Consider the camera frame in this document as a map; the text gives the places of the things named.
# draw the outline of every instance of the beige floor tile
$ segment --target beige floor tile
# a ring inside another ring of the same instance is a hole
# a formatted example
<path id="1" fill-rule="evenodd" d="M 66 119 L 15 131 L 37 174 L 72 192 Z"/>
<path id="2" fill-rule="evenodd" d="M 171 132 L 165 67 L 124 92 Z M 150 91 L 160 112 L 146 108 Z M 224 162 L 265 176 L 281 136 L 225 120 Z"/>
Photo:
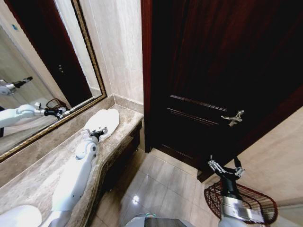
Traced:
<path id="1" fill-rule="evenodd" d="M 123 226 L 123 217 L 132 198 L 124 195 L 118 189 L 113 189 L 108 195 L 102 198 L 97 216 L 108 227 Z"/>
<path id="2" fill-rule="evenodd" d="M 195 177 L 178 168 L 174 168 L 168 188 L 192 202 L 196 183 L 200 182 Z"/>
<path id="3" fill-rule="evenodd" d="M 191 207 L 191 202 L 168 189 L 160 209 L 160 216 L 190 221 Z"/>
<path id="4" fill-rule="evenodd" d="M 132 165 L 136 169 L 139 169 L 141 172 L 147 174 L 148 170 L 153 164 L 154 159 L 155 156 L 147 154 L 141 149 L 138 149 L 130 160 L 130 165 Z"/>
<path id="5" fill-rule="evenodd" d="M 107 225 L 96 215 L 90 227 L 107 227 Z"/>
<path id="6" fill-rule="evenodd" d="M 195 227 L 213 226 L 213 216 L 204 209 L 193 204 L 190 216 L 190 223 Z"/>
<path id="7" fill-rule="evenodd" d="M 155 181 L 149 176 L 146 176 L 140 186 L 137 196 L 139 203 L 152 213 L 157 214 L 167 188 L 161 183 Z"/>
<path id="8" fill-rule="evenodd" d="M 138 169 L 128 166 L 117 182 L 117 188 L 130 197 L 134 197 L 145 176 L 146 175 Z"/>
<path id="9" fill-rule="evenodd" d="M 147 209 L 145 209 L 140 203 L 132 200 L 124 216 L 124 222 L 125 224 L 127 224 L 135 216 L 140 214 L 146 214 L 146 213 L 150 213 L 150 212 Z"/>
<path id="10" fill-rule="evenodd" d="M 150 152 L 150 154 L 162 159 L 163 161 L 166 161 L 167 163 L 183 170 L 184 172 L 192 175 L 193 177 L 197 177 L 197 173 L 198 173 L 198 170 L 196 168 L 193 168 L 192 166 L 184 163 L 184 162 L 181 162 L 180 160 L 172 157 L 172 156 L 169 156 L 168 154 L 165 154 L 164 152 L 162 151 L 159 151 L 155 148 L 153 148 Z"/>
<path id="11" fill-rule="evenodd" d="M 168 164 L 159 158 L 155 158 L 147 175 L 167 187 L 171 180 L 173 171 L 173 165 Z"/>
<path id="12" fill-rule="evenodd" d="M 198 181 L 196 183 L 196 189 L 195 189 L 193 203 L 195 205 L 197 205 L 198 207 L 203 208 L 204 210 L 212 212 L 206 203 L 205 196 L 204 196 L 204 189 L 205 189 L 205 184 L 200 183 Z"/>

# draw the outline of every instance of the gold mirror frame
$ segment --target gold mirror frame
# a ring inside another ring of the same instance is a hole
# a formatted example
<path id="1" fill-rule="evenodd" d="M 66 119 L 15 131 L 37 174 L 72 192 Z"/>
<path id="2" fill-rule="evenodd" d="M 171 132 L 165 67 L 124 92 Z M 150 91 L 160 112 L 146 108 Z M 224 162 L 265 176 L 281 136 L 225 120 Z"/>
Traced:
<path id="1" fill-rule="evenodd" d="M 42 129 L 41 131 L 38 131 L 32 137 L 27 138 L 25 141 L 19 143 L 14 148 L 12 148 L 12 149 L 8 150 L 7 152 L 5 152 L 4 154 L 0 155 L 0 163 L 3 162 L 4 160 L 6 160 L 7 158 L 9 158 L 10 156 L 18 153 L 21 149 L 23 149 L 23 148 L 27 147 L 28 145 L 32 144 L 33 142 L 35 142 L 39 138 L 43 137 L 44 135 L 46 135 L 46 134 L 50 133 L 51 131 L 55 130 L 56 128 L 58 128 L 59 126 L 64 124 L 65 122 L 67 122 L 67 121 L 71 120 L 72 118 L 74 118 L 75 116 L 79 115 L 83 111 L 89 109 L 90 107 L 92 107 L 96 103 L 100 102 L 102 99 L 104 99 L 107 96 L 105 88 L 104 88 L 103 80 L 102 80 L 102 77 L 101 77 L 100 68 L 99 68 L 99 65 L 97 63 L 97 58 L 96 58 L 96 55 L 95 55 L 95 52 L 94 52 L 94 49 L 93 49 L 93 46 L 92 46 L 92 42 L 91 42 L 89 32 L 88 32 L 88 29 L 87 29 L 87 26 L 86 26 L 86 22 L 85 22 L 85 19 L 84 19 L 84 15 L 83 15 L 83 12 L 82 12 L 80 2 L 79 2 L 79 0 L 71 0 L 71 3 L 72 3 L 72 6 L 74 8 L 76 18 L 78 20 L 78 24 L 80 26 L 81 33 L 82 33 L 86 48 L 88 50 L 89 58 L 90 58 L 92 66 L 93 66 L 95 75 L 97 77 L 102 95 L 95 98 L 95 99 L 92 99 L 89 103 L 85 104 L 84 106 L 80 107 L 79 109 L 76 109 L 71 114 L 69 114 L 66 117 L 54 122 L 53 124 L 51 124 L 51 125 L 47 126 L 46 128 Z"/>

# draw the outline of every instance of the wall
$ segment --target wall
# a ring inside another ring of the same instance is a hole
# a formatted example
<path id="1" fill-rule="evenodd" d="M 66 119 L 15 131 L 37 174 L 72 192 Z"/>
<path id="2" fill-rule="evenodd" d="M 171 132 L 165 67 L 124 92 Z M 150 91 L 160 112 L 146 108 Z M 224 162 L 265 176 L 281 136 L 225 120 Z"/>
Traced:
<path id="1" fill-rule="evenodd" d="M 143 103 L 140 0 L 81 0 L 107 94 Z"/>
<path id="2" fill-rule="evenodd" d="M 238 157 L 246 169 L 238 183 L 267 194 L 279 206 L 303 203 L 303 107 Z"/>

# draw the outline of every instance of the mirror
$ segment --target mirror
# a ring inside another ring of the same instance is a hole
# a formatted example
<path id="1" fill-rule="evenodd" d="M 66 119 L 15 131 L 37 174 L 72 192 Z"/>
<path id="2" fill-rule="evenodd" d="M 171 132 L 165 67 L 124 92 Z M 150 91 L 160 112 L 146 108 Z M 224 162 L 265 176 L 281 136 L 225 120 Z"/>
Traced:
<path id="1" fill-rule="evenodd" d="M 0 159 L 34 141 L 37 132 L 48 133 L 52 124 L 106 97 L 77 1 L 5 2 L 0 17 Z"/>

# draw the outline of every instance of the tiled floor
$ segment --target tiled floor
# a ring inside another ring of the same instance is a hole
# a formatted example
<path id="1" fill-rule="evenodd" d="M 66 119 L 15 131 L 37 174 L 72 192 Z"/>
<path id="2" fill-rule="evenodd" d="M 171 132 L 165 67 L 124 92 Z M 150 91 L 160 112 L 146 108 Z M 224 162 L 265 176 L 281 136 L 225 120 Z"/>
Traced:
<path id="1" fill-rule="evenodd" d="M 191 174 L 138 150 L 115 188 L 103 196 L 92 226 L 124 226 L 135 215 L 149 212 L 196 227 L 217 227 L 219 219 L 206 204 L 204 187 Z"/>

